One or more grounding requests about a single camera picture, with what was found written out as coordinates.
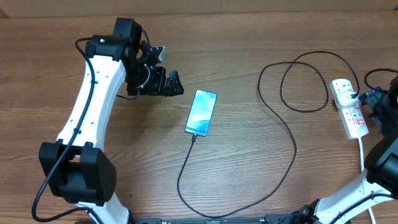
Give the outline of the white USB charger plug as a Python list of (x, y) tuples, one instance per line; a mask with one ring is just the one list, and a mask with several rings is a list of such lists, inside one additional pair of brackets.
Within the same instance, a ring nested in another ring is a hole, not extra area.
[(339, 109), (348, 108), (359, 103), (358, 94), (353, 91), (342, 91), (336, 94), (336, 106)]

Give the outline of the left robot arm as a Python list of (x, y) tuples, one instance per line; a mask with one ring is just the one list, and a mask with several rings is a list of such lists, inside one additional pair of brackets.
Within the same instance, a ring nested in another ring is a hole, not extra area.
[(84, 79), (70, 117), (55, 142), (43, 142), (39, 161), (43, 188), (84, 211), (94, 223), (132, 223), (131, 211), (119, 201), (117, 173), (104, 153), (104, 137), (118, 91), (126, 98), (177, 96), (184, 92), (176, 71), (162, 66), (164, 47), (153, 47), (135, 20), (119, 17), (111, 35), (85, 39)]

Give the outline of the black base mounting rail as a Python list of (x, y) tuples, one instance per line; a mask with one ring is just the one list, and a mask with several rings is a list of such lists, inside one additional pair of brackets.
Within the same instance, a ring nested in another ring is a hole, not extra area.
[(264, 218), (221, 218), (221, 219), (174, 219), (161, 220), (160, 218), (138, 218), (128, 221), (128, 224), (274, 224), (296, 223), (298, 212), (288, 214), (266, 215)]

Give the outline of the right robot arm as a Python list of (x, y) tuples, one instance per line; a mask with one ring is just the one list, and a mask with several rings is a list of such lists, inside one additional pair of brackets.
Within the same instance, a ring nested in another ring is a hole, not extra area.
[(384, 136), (369, 152), (361, 154), (361, 173), (333, 195), (304, 205), (283, 219), (287, 223), (348, 223), (372, 206), (397, 198), (397, 80), (388, 91), (379, 87), (352, 98), (347, 79), (333, 80), (331, 92), (348, 139), (358, 141), (368, 134), (361, 106), (371, 109), (371, 118)]

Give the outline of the Samsung Galaxy smartphone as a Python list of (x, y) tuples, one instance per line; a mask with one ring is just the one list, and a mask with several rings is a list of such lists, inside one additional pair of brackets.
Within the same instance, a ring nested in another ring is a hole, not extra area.
[(197, 136), (208, 135), (211, 118), (216, 105), (217, 94), (197, 90), (185, 125), (185, 132)]

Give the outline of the white power strip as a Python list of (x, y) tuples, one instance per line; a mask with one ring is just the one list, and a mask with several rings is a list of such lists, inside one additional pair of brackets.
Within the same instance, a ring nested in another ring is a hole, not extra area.
[[(342, 91), (353, 91), (353, 85), (347, 79), (336, 79), (330, 83), (331, 92), (335, 102), (336, 94)], [(359, 139), (367, 135), (368, 127), (360, 109), (360, 103), (348, 108), (339, 109), (338, 112), (348, 139)]]

